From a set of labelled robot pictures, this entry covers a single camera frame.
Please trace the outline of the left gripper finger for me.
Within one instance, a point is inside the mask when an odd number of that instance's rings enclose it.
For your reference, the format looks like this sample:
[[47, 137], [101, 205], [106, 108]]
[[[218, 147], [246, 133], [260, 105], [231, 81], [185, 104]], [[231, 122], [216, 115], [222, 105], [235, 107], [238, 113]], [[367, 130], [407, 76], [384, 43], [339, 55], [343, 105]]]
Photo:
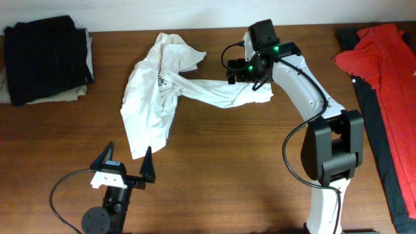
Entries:
[[112, 160], [114, 153], [114, 142], [110, 141], [106, 148], [98, 155], [98, 157], [91, 163], [91, 170], [100, 170], [104, 167], [105, 161]]
[[152, 159], [152, 149], [151, 146], [148, 146], [146, 154], [142, 161], [142, 166], [140, 168], [140, 174], [144, 179], [155, 179], [155, 169]]

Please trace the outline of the white t-shirt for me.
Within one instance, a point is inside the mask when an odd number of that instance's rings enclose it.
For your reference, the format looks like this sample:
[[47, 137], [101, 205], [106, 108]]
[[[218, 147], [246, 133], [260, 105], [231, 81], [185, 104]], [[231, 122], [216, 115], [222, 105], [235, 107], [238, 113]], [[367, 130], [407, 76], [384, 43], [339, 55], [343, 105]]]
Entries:
[[180, 75], [197, 70], [205, 56], [180, 35], [161, 32], [146, 57], [136, 63], [120, 109], [133, 159], [145, 156], [148, 148], [159, 151], [165, 147], [179, 96], [221, 109], [271, 100], [269, 83], [254, 91], [248, 83], [228, 84]]

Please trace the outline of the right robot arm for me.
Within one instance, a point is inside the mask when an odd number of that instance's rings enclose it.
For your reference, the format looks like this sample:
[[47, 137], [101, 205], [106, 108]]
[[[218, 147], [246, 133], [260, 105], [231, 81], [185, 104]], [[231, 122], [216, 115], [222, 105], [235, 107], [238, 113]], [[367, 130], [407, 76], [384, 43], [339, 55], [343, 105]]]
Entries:
[[[229, 83], [253, 83], [254, 91], [266, 83], [276, 83], [303, 119], [283, 141], [282, 157], [292, 176], [311, 187], [304, 233], [342, 233], [345, 192], [363, 161], [362, 115], [358, 110], [347, 111], [325, 91], [294, 43], [257, 51], [248, 40], [237, 42], [237, 46], [244, 48], [245, 57], [223, 64]], [[306, 132], [300, 157], [307, 179], [293, 170], [287, 158], [287, 144], [302, 128]]]

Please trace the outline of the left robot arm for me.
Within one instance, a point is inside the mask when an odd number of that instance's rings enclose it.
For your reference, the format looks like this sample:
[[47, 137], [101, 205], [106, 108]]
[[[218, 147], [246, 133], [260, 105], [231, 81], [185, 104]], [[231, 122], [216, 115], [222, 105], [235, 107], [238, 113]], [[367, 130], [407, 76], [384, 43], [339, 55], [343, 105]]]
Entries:
[[144, 190], [156, 179], [152, 161], [152, 150], [148, 147], [140, 168], [140, 176], [127, 173], [124, 163], [112, 159], [114, 143], [107, 147], [92, 162], [94, 176], [90, 182], [94, 189], [106, 187], [103, 203], [85, 212], [81, 227], [86, 234], [122, 234], [131, 194], [134, 189]]

